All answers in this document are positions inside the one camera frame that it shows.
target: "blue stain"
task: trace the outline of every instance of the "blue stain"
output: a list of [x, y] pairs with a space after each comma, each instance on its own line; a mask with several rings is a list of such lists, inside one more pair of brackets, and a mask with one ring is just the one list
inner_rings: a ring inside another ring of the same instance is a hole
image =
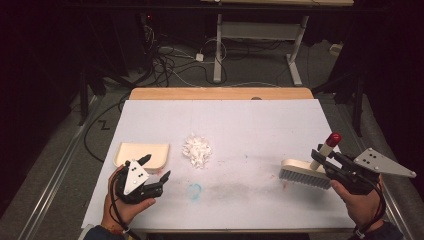
[[188, 186], [187, 196], [192, 201], [195, 201], [195, 200], [199, 199], [201, 192], [202, 192], [202, 187], [199, 184], [194, 183], [194, 184], [191, 184], [190, 186]]

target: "person's hand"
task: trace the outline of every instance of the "person's hand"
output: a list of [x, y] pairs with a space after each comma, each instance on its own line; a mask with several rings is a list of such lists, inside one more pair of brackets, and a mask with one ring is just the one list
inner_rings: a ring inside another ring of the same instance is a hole
[[[331, 186], [336, 193], [346, 203], [347, 213], [349, 217], [356, 223], [356, 226], [361, 229], [369, 224], [378, 211], [380, 197], [375, 190], [372, 190], [368, 195], [353, 195], [338, 181], [331, 180]], [[383, 220], [379, 219], [374, 223], [367, 232], [376, 230], [383, 225]]]
[[[114, 219], [117, 219], [117, 217], [116, 217], [115, 211], [112, 208], [110, 194], [114, 195], [114, 199], [117, 199], [117, 196], [115, 193], [109, 192], [109, 189], [110, 189], [110, 184], [111, 184], [113, 176], [115, 176], [115, 174], [122, 168], [123, 166], [116, 169], [115, 172], [112, 173], [112, 175], [109, 177], [108, 194], [106, 195], [106, 198], [105, 198], [105, 205], [103, 209], [103, 219], [101, 223], [103, 227], [114, 232], [122, 231], [123, 228], [114, 220]], [[119, 215], [122, 218], [122, 221], [124, 221], [124, 223], [128, 225], [132, 222], [132, 220], [137, 214], [146, 210], [147, 208], [155, 204], [155, 202], [156, 200], [154, 198], [149, 198], [140, 202], [139, 204], [126, 204], [120, 199], [116, 200], [115, 203], [116, 203], [116, 207], [118, 209]]]

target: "red cap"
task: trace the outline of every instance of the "red cap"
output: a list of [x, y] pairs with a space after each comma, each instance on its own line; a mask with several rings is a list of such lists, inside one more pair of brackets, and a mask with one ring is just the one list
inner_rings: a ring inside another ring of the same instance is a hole
[[325, 140], [325, 144], [327, 144], [329, 147], [335, 147], [339, 142], [342, 140], [342, 135], [338, 132], [333, 132], [330, 134], [330, 136]]

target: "white table surface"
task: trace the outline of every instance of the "white table surface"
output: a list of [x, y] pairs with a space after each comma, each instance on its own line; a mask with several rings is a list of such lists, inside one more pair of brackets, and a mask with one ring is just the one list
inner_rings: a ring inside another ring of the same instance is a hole
[[[212, 155], [195, 169], [185, 139], [205, 137]], [[320, 231], [353, 228], [340, 197], [278, 178], [286, 158], [312, 161], [331, 133], [318, 100], [128, 100], [82, 227], [99, 224], [121, 142], [169, 143], [162, 197], [131, 227], [146, 232]]]

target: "desk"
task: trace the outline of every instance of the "desk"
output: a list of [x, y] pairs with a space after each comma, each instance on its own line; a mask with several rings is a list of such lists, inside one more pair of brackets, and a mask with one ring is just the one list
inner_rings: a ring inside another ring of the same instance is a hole
[[[274, 5], [306, 5], [306, 6], [352, 6], [353, 0], [220, 0], [220, 5], [225, 3], [238, 4], [274, 4]], [[299, 71], [296, 67], [296, 56], [302, 43], [309, 16], [303, 16], [300, 24], [252, 23], [252, 22], [224, 22], [222, 14], [218, 14], [216, 33], [216, 54], [213, 81], [221, 82], [222, 38], [250, 38], [271, 40], [294, 40], [291, 54], [287, 54], [287, 64], [295, 86], [302, 86]]]
[[[152, 178], [158, 179], [168, 170], [171, 176], [155, 206], [134, 219], [133, 229], [163, 233], [352, 228], [344, 203], [334, 191], [278, 178], [282, 159], [311, 161], [311, 149], [331, 132], [318, 100], [308, 91], [134, 89], [131, 100], [125, 103], [82, 226], [101, 220], [107, 179], [115, 169], [112, 161], [119, 143], [142, 142], [170, 144], [167, 164]], [[275, 100], [278, 96], [290, 99], [296, 93], [304, 99]], [[235, 100], [252, 97], [264, 100]], [[204, 169], [193, 168], [181, 153], [191, 133], [205, 137], [212, 147]]]

